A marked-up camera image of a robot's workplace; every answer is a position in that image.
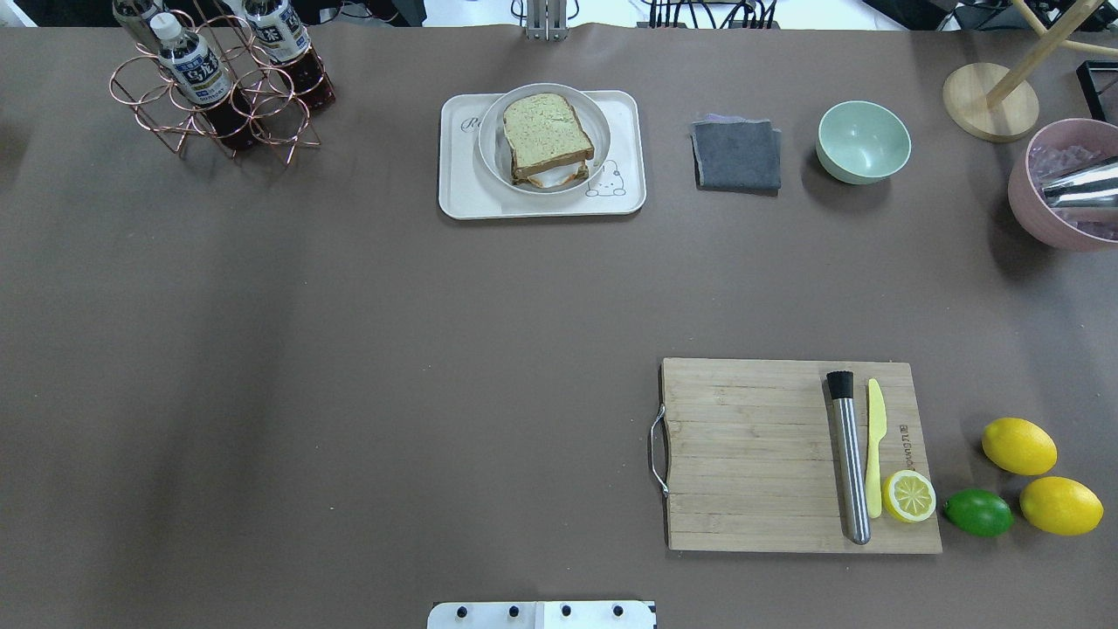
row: metal bracket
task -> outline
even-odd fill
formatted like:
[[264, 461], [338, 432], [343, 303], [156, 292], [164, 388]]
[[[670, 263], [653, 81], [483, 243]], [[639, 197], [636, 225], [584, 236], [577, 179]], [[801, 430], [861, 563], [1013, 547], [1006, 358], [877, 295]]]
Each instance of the metal bracket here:
[[655, 601], [438, 603], [427, 629], [656, 629]]
[[567, 0], [524, 0], [524, 36], [529, 39], [567, 39]]

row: wooden pole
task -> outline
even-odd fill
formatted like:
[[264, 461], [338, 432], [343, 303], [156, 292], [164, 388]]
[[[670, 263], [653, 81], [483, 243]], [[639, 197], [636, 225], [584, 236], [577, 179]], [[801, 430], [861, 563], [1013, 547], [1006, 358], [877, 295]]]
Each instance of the wooden pole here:
[[1045, 57], [1055, 50], [1057, 46], [1063, 42], [1077, 28], [1079, 25], [1083, 23], [1087, 18], [1091, 17], [1091, 13], [1102, 4], [1103, 0], [1078, 0], [1074, 4], [1068, 9], [1063, 16], [1052, 28], [1045, 32], [1040, 41], [1036, 42], [1025, 55], [1025, 58], [1021, 60], [1020, 64], [1010, 70], [1002, 80], [997, 82], [997, 85], [986, 94], [986, 106], [993, 108], [998, 105], [1011, 92], [1017, 88], [1029, 75], [1032, 74], [1036, 66], [1044, 60]]
[[[1029, 26], [1033, 27], [1036, 31], [1038, 37], [1043, 37], [1048, 32], [1048, 27], [1045, 27], [1041, 19], [1036, 17], [1036, 13], [1025, 4], [1025, 0], [1012, 0], [1013, 6], [1017, 8], [1021, 17], [1025, 18]], [[1070, 39], [1061, 41], [1060, 46], [1068, 48], [1069, 50], [1076, 50], [1078, 53], [1088, 53], [1090, 55], [1106, 55], [1108, 57], [1118, 57], [1118, 48], [1111, 48], [1109, 46], [1097, 46], [1095, 44], [1083, 44], [1082, 41], [1072, 41]]]

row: butter knife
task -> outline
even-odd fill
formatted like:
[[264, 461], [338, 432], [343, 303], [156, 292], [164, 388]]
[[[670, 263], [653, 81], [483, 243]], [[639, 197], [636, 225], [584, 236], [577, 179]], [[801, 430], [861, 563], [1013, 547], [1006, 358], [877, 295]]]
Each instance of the butter knife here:
[[885, 399], [881, 395], [881, 385], [874, 379], [870, 379], [866, 390], [870, 430], [865, 450], [865, 508], [873, 518], [881, 515], [881, 460], [878, 446], [885, 437]]

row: yellow lemon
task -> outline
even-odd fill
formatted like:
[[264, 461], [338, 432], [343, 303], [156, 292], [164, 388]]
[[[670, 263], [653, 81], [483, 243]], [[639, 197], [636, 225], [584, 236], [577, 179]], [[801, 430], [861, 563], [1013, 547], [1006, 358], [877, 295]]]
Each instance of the yellow lemon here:
[[991, 422], [982, 432], [982, 450], [997, 467], [1022, 476], [1039, 476], [1055, 465], [1052, 438], [1021, 418]]
[[1038, 478], [1021, 493], [1021, 513], [1041, 531], [1082, 535], [1102, 520], [1102, 503], [1082, 484], [1059, 476]]
[[881, 504], [901, 522], [923, 522], [936, 513], [936, 490], [920, 473], [901, 470], [882, 484]]

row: sandwich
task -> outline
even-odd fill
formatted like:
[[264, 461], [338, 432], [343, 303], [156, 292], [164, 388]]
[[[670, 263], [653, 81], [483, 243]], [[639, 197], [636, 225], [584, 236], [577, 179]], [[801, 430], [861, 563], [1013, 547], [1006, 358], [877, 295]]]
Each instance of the sandwich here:
[[[594, 144], [567, 98], [550, 92], [525, 96], [504, 109], [504, 136], [512, 149], [512, 182], [553, 187], [586, 179], [586, 160], [594, 159]], [[555, 182], [540, 174], [570, 166], [565, 179]]]

